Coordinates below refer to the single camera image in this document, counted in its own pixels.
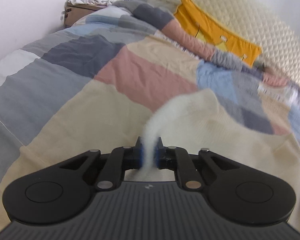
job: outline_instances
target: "logo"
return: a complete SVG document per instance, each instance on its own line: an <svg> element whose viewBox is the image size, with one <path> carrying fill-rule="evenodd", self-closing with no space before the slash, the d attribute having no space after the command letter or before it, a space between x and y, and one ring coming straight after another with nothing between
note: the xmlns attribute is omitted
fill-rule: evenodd
<svg viewBox="0 0 300 240"><path fill-rule="evenodd" d="M146 189L151 189L151 188L153 188L153 186L151 184L148 184L148 185L145 185L145 188Z"/></svg>

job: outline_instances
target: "cream quilted headboard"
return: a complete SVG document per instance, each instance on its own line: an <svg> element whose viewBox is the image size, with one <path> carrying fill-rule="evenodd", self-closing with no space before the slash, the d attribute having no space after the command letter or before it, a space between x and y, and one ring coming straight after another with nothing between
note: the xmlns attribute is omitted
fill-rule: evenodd
<svg viewBox="0 0 300 240"><path fill-rule="evenodd" d="M260 45L259 59L300 85L300 41L284 22L256 0L193 0L242 37ZM180 0L148 0L174 12Z"/></svg>

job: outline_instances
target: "ribbed gray surface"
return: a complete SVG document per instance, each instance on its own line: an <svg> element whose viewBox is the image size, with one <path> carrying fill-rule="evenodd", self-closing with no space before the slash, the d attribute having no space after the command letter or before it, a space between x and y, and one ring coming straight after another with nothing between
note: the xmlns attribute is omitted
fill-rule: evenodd
<svg viewBox="0 0 300 240"><path fill-rule="evenodd" d="M11 223L0 240L297 240L286 223L266 228L233 224L215 214L199 193L176 182L123 182L96 195L77 217L49 227Z"/></svg>

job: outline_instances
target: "bed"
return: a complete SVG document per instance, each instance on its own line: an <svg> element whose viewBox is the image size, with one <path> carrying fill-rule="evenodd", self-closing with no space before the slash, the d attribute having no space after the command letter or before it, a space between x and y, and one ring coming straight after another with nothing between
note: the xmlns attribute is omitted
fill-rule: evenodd
<svg viewBox="0 0 300 240"><path fill-rule="evenodd" d="M217 51L186 34L166 8L120 1L2 59L0 230L9 223L2 193L10 182L89 149L134 145L152 114L177 95L212 90L237 123L293 136L300 150L298 80L248 68L231 53L217 60ZM292 185L297 204L289 222L300 231L300 155L291 167L232 157Z"/></svg>

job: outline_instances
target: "metal pin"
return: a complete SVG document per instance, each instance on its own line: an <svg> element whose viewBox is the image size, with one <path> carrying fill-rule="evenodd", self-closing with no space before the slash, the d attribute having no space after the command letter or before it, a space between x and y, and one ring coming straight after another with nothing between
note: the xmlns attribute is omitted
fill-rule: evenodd
<svg viewBox="0 0 300 240"><path fill-rule="evenodd" d="M98 184L97 184L98 188L101 188L101 189L109 189L113 186L113 183L111 181L108 181L108 180L103 180L103 181L100 181Z"/></svg>
<svg viewBox="0 0 300 240"><path fill-rule="evenodd" d="M201 187L201 183L196 180L190 180L186 183L186 187L191 189L197 189Z"/></svg>

